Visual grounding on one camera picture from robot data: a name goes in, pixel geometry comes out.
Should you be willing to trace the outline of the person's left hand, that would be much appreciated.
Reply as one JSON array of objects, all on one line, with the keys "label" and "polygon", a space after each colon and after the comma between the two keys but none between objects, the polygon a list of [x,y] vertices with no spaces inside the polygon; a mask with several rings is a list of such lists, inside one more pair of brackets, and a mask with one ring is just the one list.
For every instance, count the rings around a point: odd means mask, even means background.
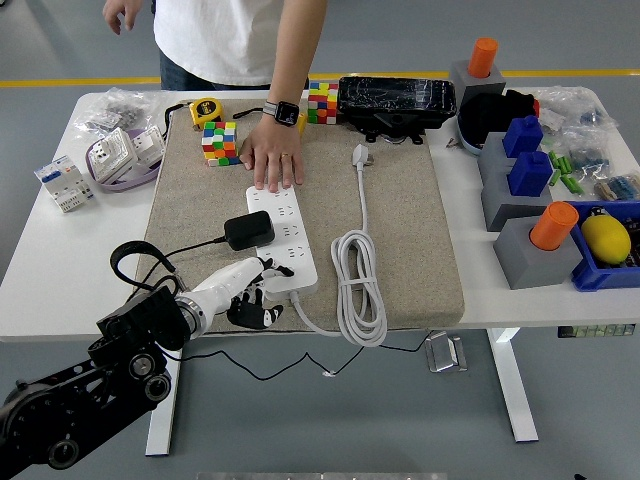
[{"label": "person's left hand", "polygon": [[277,192],[279,185],[302,185],[304,166],[301,137],[295,126],[279,124],[264,115],[243,142],[239,154],[246,170],[253,173],[254,187]]}]

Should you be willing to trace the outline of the person's right hand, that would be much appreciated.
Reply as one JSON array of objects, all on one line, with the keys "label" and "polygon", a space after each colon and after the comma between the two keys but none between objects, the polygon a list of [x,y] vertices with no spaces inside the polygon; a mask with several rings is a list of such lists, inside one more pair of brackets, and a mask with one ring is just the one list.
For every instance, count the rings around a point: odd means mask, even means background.
[{"label": "person's right hand", "polygon": [[110,30],[120,35],[123,30],[131,31],[134,28],[140,8],[141,2],[138,0],[106,0],[102,14]]}]

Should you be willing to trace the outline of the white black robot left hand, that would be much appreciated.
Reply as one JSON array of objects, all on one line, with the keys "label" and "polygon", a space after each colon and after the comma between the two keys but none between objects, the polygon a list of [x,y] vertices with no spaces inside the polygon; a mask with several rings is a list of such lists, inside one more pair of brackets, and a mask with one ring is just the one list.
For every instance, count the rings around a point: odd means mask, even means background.
[{"label": "white black robot left hand", "polygon": [[207,332],[214,317],[225,313],[236,326],[251,330],[269,328],[283,313],[283,306],[264,307],[264,280],[292,277],[294,271],[273,259],[251,257],[224,267],[201,282],[194,291],[176,297],[191,336]]}]

